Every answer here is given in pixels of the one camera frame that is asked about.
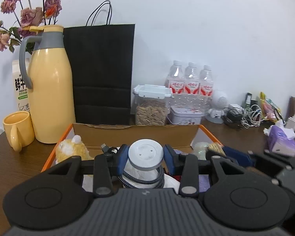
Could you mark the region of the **red fabric rose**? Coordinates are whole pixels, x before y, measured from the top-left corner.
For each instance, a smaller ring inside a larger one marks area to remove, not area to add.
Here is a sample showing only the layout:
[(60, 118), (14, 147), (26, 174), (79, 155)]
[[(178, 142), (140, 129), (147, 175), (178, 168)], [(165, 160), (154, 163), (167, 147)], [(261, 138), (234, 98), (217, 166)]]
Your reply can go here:
[(175, 180), (177, 180), (177, 181), (181, 181), (181, 176), (173, 176), (173, 178), (175, 178)]

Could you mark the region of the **white round cap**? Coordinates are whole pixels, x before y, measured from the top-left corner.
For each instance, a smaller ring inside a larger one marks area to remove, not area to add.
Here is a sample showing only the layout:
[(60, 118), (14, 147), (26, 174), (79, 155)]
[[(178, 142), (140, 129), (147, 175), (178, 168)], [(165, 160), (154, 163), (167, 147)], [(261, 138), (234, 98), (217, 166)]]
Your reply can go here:
[(134, 142), (128, 150), (130, 164), (140, 171), (157, 169), (163, 160), (163, 147), (151, 139)]

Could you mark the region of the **purple knit pouch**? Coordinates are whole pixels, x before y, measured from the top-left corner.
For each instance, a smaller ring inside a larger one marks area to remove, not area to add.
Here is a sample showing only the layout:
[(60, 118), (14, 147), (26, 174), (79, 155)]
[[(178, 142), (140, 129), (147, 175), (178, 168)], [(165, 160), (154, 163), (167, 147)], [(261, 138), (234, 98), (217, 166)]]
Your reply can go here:
[(210, 188), (208, 175), (199, 175), (199, 192), (206, 192)]

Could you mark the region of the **yellow thermos jug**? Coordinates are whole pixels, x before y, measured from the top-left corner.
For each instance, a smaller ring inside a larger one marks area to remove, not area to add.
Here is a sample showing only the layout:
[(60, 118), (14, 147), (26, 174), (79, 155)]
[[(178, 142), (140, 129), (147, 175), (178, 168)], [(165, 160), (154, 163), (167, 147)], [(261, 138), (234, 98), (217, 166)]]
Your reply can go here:
[(63, 26), (30, 26), (33, 36), (19, 48), (19, 69), (28, 89), (30, 114), (36, 139), (57, 143), (76, 121), (72, 70), (64, 47)]

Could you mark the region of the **iridescent plastic ball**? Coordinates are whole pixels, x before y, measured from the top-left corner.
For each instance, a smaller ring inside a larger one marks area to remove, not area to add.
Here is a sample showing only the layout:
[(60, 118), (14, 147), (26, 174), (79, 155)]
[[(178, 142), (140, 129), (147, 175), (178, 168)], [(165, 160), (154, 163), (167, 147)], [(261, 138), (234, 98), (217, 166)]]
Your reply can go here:
[(195, 155), (198, 160), (206, 160), (206, 152), (208, 151), (209, 143), (198, 142), (194, 145), (192, 154)]

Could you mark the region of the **dried pink flower bouquet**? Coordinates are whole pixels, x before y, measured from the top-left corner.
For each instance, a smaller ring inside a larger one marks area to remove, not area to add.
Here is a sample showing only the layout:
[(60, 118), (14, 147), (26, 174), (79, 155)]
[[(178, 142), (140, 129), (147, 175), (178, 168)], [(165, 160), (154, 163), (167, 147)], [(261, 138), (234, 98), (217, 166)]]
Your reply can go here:
[(31, 0), (3, 0), (0, 10), (16, 18), (9, 28), (0, 20), (0, 52), (10, 50), (13, 53), (26, 37), (36, 36), (37, 33), (30, 31), (30, 27), (56, 24), (62, 5), (61, 0), (42, 0), (41, 7), (34, 7)]

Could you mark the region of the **right water bottle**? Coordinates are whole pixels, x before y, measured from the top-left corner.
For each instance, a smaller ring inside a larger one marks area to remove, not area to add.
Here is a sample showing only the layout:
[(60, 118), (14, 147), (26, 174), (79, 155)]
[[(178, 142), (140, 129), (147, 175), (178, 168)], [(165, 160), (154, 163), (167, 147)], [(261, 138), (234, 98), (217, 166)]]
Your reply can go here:
[(199, 94), (202, 96), (203, 108), (207, 109), (214, 86), (211, 66), (204, 65), (204, 68), (200, 71), (199, 82)]

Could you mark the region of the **white robot toy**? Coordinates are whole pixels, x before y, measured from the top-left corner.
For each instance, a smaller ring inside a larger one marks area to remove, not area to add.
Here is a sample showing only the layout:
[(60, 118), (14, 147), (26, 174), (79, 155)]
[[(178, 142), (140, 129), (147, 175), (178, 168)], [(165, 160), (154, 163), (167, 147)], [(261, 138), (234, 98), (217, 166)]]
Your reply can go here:
[(223, 124), (224, 109), (228, 107), (228, 97), (225, 92), (219, 90), (214, 90), (211, 97), (206, 120), (215, 124)]

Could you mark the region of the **left water bottle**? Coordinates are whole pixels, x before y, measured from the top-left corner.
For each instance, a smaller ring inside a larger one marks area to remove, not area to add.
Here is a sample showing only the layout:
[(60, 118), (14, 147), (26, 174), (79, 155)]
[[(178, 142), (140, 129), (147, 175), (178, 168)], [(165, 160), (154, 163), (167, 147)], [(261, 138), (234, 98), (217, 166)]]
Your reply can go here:
[(173, 94), (182, 94), (184, 92), (184, 70), (181, 61), (174, 60), (166, 77), (165, 87), (172, 90)]

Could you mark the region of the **yellow white plush toy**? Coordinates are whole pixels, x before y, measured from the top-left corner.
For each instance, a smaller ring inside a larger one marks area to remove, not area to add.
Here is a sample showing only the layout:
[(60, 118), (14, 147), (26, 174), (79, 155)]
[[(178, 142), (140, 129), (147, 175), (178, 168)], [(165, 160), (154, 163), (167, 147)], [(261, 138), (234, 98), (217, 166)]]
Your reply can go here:
[(88, 149), (82, 142), (80, 135), (74, 135), (71, 139), (63, 140), (56, 148), (56, 163), (60, 163), (71, 156), (80, 156), (81, 160), (92, 160)]

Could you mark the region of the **small yellow eraser box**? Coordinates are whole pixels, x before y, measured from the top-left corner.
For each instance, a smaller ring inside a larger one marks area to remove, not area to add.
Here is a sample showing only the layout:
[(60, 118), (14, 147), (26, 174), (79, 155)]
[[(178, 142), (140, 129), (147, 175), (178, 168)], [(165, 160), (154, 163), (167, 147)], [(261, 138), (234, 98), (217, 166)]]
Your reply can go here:
[(223, 151), (222, 146), (219, 145), (218, 143), (211, 143), (211, 144), (209, 144), (209, 146), (208, 146), (208, 151), (211, 151), (211, 152), (216, 153), (217, 155), (220, 155), (220, 156), (226, 157), (226, 154), (225, 154), (225, 152)]

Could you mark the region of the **snack packet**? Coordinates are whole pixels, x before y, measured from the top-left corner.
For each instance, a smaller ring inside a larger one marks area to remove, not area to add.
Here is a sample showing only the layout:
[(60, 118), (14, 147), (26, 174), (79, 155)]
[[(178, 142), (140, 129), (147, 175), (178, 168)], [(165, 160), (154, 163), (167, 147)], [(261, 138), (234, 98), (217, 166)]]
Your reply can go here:
[(266, 120), (272, 121), (274, 123), (278, 120), (284, 120), (280, 108), (263, 92), (260, 92), (260, 102), (263, 117)]

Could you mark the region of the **clear food storage container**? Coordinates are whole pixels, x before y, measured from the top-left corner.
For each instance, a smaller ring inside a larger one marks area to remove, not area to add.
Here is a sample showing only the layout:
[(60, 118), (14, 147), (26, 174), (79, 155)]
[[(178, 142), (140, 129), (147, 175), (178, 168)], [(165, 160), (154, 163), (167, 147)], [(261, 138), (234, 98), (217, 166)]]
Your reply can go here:
[(172, 90), (159, 85), (137, 85), (134, 90), (136, 125), (163, 126), (166, 124)]

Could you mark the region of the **purple tissue pack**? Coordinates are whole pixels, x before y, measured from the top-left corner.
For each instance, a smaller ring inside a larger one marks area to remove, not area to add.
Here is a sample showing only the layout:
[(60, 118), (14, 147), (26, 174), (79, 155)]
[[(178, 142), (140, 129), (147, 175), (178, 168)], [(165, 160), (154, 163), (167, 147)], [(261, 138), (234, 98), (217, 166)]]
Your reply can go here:
[(283, 124), (275, 124), (265, 128), (263, 133), (267, 136), (268, 150), (280, 155), (295, 156), (295, 132), (285, 128)]

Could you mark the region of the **yellow mug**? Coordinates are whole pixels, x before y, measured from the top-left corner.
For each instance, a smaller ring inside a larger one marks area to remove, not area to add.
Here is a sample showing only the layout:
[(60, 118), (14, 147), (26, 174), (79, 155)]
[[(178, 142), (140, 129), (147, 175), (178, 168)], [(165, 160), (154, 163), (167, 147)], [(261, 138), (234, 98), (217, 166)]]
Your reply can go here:
[(21, 152), (23, 147), (34, 141), (35, 135), (29, 112), (11, 113), (3, 119), (2, 123), (8, 143), (15, 152)]

